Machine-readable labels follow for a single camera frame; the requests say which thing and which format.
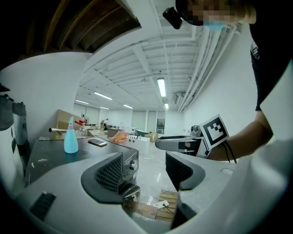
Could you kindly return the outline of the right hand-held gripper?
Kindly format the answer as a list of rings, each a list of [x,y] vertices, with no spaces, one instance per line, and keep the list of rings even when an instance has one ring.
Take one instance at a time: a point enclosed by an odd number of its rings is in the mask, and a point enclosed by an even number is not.
[[[192,148],[186,148],[185,144],[194,145],[196,157],[207,158],[210,151],[229,138],[228,131],[219,114],[209,120],[191,127],[191,138],[158,139],[155,146],[165,151],[179,153],[194,152]]]

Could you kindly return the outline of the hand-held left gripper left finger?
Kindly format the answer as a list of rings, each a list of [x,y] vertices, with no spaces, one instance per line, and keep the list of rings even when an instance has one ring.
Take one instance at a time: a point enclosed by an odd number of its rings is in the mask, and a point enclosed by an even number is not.
[[[26,187],[16,202],[46,234],[164,234],[167,222],[129,216],[118,193],[122,154],[64,164]]]

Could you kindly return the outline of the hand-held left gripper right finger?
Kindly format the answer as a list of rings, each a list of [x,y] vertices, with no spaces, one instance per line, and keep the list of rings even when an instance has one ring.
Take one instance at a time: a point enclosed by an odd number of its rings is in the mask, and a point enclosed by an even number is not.
[[[171,229],[205,211],[222,192],[235,168],[235,164],[171,151],[166,152],[165,165],[178,192]]]

